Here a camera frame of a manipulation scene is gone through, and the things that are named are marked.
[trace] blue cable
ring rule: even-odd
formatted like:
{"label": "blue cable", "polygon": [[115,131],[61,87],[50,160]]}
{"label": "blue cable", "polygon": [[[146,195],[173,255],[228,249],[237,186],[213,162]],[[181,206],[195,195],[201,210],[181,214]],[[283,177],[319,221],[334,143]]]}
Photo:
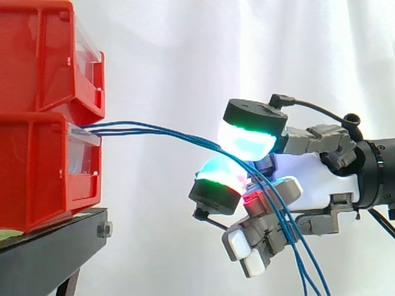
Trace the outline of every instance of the blue cable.
{"label": "blue cable", "polygon": [[[125,136],[125,135],[131,135],[131,134],[166,134],[166,135],[169,135],[169,136],[175,136],[177,138],[180,138],[180,139],[183,139],[185,141],[192,142],[193,144],[201,146],[201,143],[196,142],[195,139],[185,138],[185,137],[188,137],[188,135],[185,135],[185,134],[179,135],[178,132],[171,133],[169,131],[156,131],[156,130],[152,130],[152,129],[138,129],[138,128],[123,129],[123,130],[129,130],[129,132],[111,133],[113,131],[117,131],[117,129],[97,129],[97,130],[92,131],[92,133],[97,134],[98,136]],[[218,150],[217,147],[209,147],[209,146],[206,146],[206,145],[203,145],[203,147],[206,147],[206,148],[211,149],[211,150],[216,150],[217,152],[220,152],[220,153],[225,154],[225,155],[227,154],[224,151]],[[251,167],[244,167],[244,169],[247,170],[252,175]],[[259,183],[259,186],[261,187],[262,190],[264,190],[266,195],[269,198],[271,198],[270,195],[268,194],[268,192],[262,187],[262,185],[260,183]],[[284,221],[282,221],[282,220],[284,220],[284,217],[283,216],[281,216],[281,217],[279,217],[279,221],[280,221],[281,227],[283,227],[283,229],[285,230],[285,234],[286,234],[287,240],[290,242],[290,244],[291,244],[291,246],[292,246],[292,248],[294,250],[295,256],[296,256],[297,265],[298,265],[299,273],[301,274],[302,284],[303,284],[303,288],[304,288],[304,295],[307,295],[307,287],[306,287],[306,282],[305,282],[305,277],[306,277],[308,282],[309,282],[309,284],[312,286],[313,290],[316,292],[316,294],[318,296],[320,296],[321,295],[320,292],[318,291],[317,287],[315,286],[314,282],[311,280],[310,276],[307,274],[307,271],[306,271],[306,269],[303,266],[300,254],[297,251],[297,248],[296,248],[296,246],[294,244],[293,236],[290,233],[290,230],[288,228],[288,224],[284,223]]]}
{"label": "blue cable", "polygon": [[[308,252],[309,256],[311,257],[311,259],[312,259],[312,261],[313,261],[313,263],[314,263],[314,265],[315,265],[315,267],[316,267],[316,269],[317,269],[317,272],[318,272],[318,274],[320,275],[320,278],[321,278],[321,280],[322,280],[322,282],[323,282],[323,285],[324,285],[324,288],[325,288],[325,290],[326,290],[327,295],[330,295],[329,289],[328,289],[327,284],[326,284],[326,282],[325,282],[325,278],[323,277],[323,274],[322,274],[322,272],[320,271],[319,265],[318,265],[317,261],[315,260],[314,255],[312,254],[312,252],[311,252],[309,246],[307,245],[306,240],[304,240],[304,238],[303,238],[303,236],[302,236],[302,234],[301,234],[301,232],[300,232],[300,230],[299,230],[297,224],[294,222],[293,217],[291,216],[290,212],[288,211],[288,208],[286,207],[284,201],[282,200],[282,198],[280,197],[280,195],[276,192],[276,190],[274,189],[274,187],[271,185],[270,181],[267,180],[266,177],[265,177],[264,175],[262,175],[259,171],[257,171],[255,168],[252,168],[252,167],[250,167],[250,166],[246,167],[246,165],[245,165],[245,163],[244,163],[243,161],[241,161],[240,159],[236,158],[234,155],[231,155],[231,154],[228,154],[228,153],[225,152],[225,151],[222,151],[220,148],[218,148],[219,146],[218,146],[218,144],[216,144],[216,143],[213,143],[213,142],[208,141],[208,140],[206,141],[205,139],[200,138],[200,137],[195,137],[195,136],[190,136],[190,135],[187,135],[187,134],[179,133],[179,132],[177,132],[177,131],[173,131],[173,130],[167,129],[167,128],[161,128],[161,127],[154,126],[154,125],[147,125],[147,124],[145,124],[145,123],[140,124],[140,123],[135,122],[135,121],[118,121],[118,122],[116,122],[116,123],[103,123],[103,124],[98,124],[98,125],[86,126],[85,128],[95,128],[95,127],[110,126],[110,125],[142,125],[142,126],[148,126],[148,127],[150,127],[150,128],[151,128],[151,127],[152,127],[152,128],[159,128],[162,132],[160,133],[159,131],[153,131],[153,130],[151,130],[151,129],[128,129],[128,130],[130,130],[131,132],[125,132],[125,133],[106,133],[106,134],[103,134],[103,136],[104,136],[104,135],[105,135],[105,136],[122,136],[122,135],[128,135],[128,134],[143,134],[143,133],[168,134],[168,135],[170,135],[170,136],[175,136],[176,138],[180,138],[180,139],[183,139],[183,140],[185,140],[185,141],[192,142],[193,144],[196,144],[196,145],[199,145],[199,146],[202,146],[202,147],[205,147],[205,148],[208,148],[208,149],[211,149],[211,150],[220,152],[220,153],[222,153],[222,154],[228,156],[229,158],[233,159],[234,161],[236,161],[239,165],[241,165],[241,166],[242,166],[245,170],[247,170],[248,172],[250,172],[250,170],[252,170],[255,174],[257,174],[258,176],[260,176],[260,177],[267,183],[267,186],[275,193],[277,199],[280,201],[280,203],[281,203],[281,205],[283,206],[283,208],[286,209],[285,212],[286,212],[286,214],[288,215],[288,218],[290,219],[291,223],[292,223],[293,226],[295,227],[296,232],[298,232],[298,236],[301,238],[301,241],[303,241],[304,246],[305,246],[305,248],[307,249],[307,252]],[[262,190],[267,194],[267,196],[269,197],[269,202],[271,203],[271,206],[273,207],[274,212],[276,212],[277,216],[279,217],[279,221],[280,221],[281,227],[284,229],[284,232],[285,232],[285,234],[286,234],[287,239],[290,241],[290,244],[293,245],[293,244],[291,243],[292,237],[291,237],[291,235],[290,235],[290,230],[289,230],[289,228],[288,228],[288,224],[287,224],[287,223],[284,223],[284,222],[282,221],[281,217],[278,215],[279,212],[278,212],[278,210],[277,210],[276,205],[275,205],[274,202],[272,201],[272,198],[271,198],[270,194],[267,193],[266,189],[265,189],[263,186],[261,187],[261,189],[262,189]]]}
{"label": "blue cable", "polygon": [[[149,128],[155,128],[158,129],[156,130],[152,130],[152,129],[98,129],[98,130],[94,130],[92,131],[93,133],[96,133],[99,136],[123,136],[123,135],[128,135],[128,134],[167,134],[170,136],[175,136],[176,138],[180,138],[183,139],[185,141],[188,142],[192,142],[193,144],[211,149],[211,150],[215,150],[217,152],[220,152],[224,155],[227,155],[229,158],[233,159],[234,161],[236,161],[239,165],[241,165],[245,170],[247,170],[251,176],[253,176],[256,179],[256,176],[254,176],[254,173],[257,174],[259,177],[261,177],[265,183],[267,184],[267,186],[275,193],[277,199],[280,201],[281,205],[283,206],[283,208],[285,209],[285,212],[289,218],[289,220],[291,221],[291,223],[293,224],[293,226],[295,227],[295,230],[298,234],[298,236],[301,238],[301,241],[304,243],[305,248],[307,249],[307,252],[309,254],[309,256],[311,257],[318,274],[320,275],[320,278],[323,282],[324,288],[326,290],[327,295],[330,295],[329,289],[327,287],[327,284],[325,282],[325,278],[323,277],[322,272],[320,271],[319,265],[317,263],[317,261],[314,258],[314,255],[312,254],[309,246],[307,245],[306,240],[304,240],[297,224],[295,223],[295,221],[293,220],[293,217],[291,216],[290,212],[288,211],[288,208],[286,207],[284,201],[282,200],[281,196],[277,193],[277,191],[275,190],[275,188],[271,185],[270,181],[267,180],[267,178],[261,174],[259,171],[257,171],[255,168],[245,164],[243,161],[241,161],[240,159],[234,157],[233,155],[228,154],[227,152],[223,151],[220,146],[212,141],[208,141],[205,140],[203,138],[200,137],[196,137],[196,136],[192,136],[192,135],[188,135],[188,134],[183,134],[183,133],[179,133],[177,131],[173,131],[171,129],[167,129],[167,128],[162,128],[159,126],[154,126],[154,125],[147,125],[145,123],[138,123],[135,121],[118,121],[115,123],[103,123],[103,124],[98,124],[98,125],[91,125],[91,126],[86,126],[85,128],[96,128],[96,127],[103,127],[103,126],[114,126],[114,125],[140,125],[140,126],[145,126],[145,127],[149,127]],[[129,132],[124,132],[124,133],[108,133],[108,132],[113,132],[113,131],[129,131]],[[313,287],[314,291],[317,293],[317,295],[319,294],[319,291],[317,290],[317,288],[314,286],[314,283],[312,282],[311,278],[308,276],[306,269],[304,268],[304,266],[302,265],[301,262],[301,258],[299,253],[297,252],[296,246],[294,244],[294,240],[293,237],[291,235],[291,231],[289,230],[288,227],[288,223],[283,221],[283,218],[280,216],[280,212],[278,211],[275,203],[272,201],[272,198],[270,196],[270,194],[268,194],[268,192],[266,191],[266,189],[261,185],[260,182],[258,182],[259,186],[261,187],[261,189],[266,193],[266,195],[269,197],[269,202],[271,207],[273,207],[274,212],[277,214],[281,227],[283,228],[287,239],[289,240],[289,243],[291,244],[291,246],[293,247],[294,251],[295,251],[295,255],[296,255],[296,259],[297,259],[297,264],[298,264],[298,268],[299,268],[299,272],[302,271],[302,273],[304,275],[307,276],[307,280],[309,282],[309,284]]]}

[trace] robotic hand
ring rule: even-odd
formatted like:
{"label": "robotic hand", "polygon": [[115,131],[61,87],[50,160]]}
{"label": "robotic hand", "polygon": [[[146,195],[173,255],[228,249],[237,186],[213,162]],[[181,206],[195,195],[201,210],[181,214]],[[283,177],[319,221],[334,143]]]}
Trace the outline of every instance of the robotic hand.
{"label": "robotic hand", "polygon": [[[341,125],[288,127],[281,109],[290,105],[313,108]],[[395,220],[395,139],[364,140],[357,115],[339,118],[310,103],[273,95],[269,104],[230,100],[223,119],[221,147],[250,161],[272,181],[288,210],[299,214],[295,220],[303,235],[338,233],[338,214],[354,212],[359,218],[361,209],[379,221],[372,209],[376,205],[388,205],[389,219]],[[268,196],[243,170],[226,161],[207,162],[189,197],[197,203],[195,218],[225,230],[222,241],[230,260],[240,261],[251,278],[261,274],[289,241]],[[275,199],[271,190],[267,193]],[[233,214],[241,197],[248,213],[241,221],[226,228],[209,218]],[[281,210],[281,203],[275,202]],[[380,224],[391,233],[389,223]]]}

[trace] white curtain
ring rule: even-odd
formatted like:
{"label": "white curtain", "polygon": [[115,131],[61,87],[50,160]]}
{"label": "white curtain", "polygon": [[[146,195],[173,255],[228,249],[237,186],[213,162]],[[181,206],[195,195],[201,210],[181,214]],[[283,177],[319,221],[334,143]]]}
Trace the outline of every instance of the white curtain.
{"label": "white curtain", "polygon": [[[215,140],[228,99],[267,102],[284,93],[358,113],[366,138],[395,138],[392,0],[74,2],[106,53],[107,121]],[[286,111],[291,126],[332,122],[300,107]],[[114,235],[83,267],[77,295],[302,295],[290,248],[245,279],[222,232],[191,217],[194,173],[211,155],[159,136],[105,139],[101,205]],[[243,215],[240,208],[218,219]],[[368,214],[308,242],[333,295],[395,295],[395,242]]]}

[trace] black shelf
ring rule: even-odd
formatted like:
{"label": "black shelf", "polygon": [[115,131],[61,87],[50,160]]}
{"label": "black shelf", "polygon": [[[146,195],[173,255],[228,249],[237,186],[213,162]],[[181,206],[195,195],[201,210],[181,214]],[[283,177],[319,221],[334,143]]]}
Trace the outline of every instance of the black shelf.
{"label": "black shelf", "polygon": [[80,267],[105,246],[98,229],[106,208],[90,208],[63,224],[0,242],[0,296],[73,295]]}

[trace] stacked red bins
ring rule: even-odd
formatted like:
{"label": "stacked red bins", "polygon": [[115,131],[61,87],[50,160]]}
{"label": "stacked red bins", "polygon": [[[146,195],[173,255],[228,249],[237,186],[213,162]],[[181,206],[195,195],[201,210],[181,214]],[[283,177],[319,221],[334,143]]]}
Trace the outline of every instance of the stacked red bins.
{"label": "stacked red bins", "polygon": [[100,201],[104,56],[68,1],[0,0],[0,229],[23,232]]}

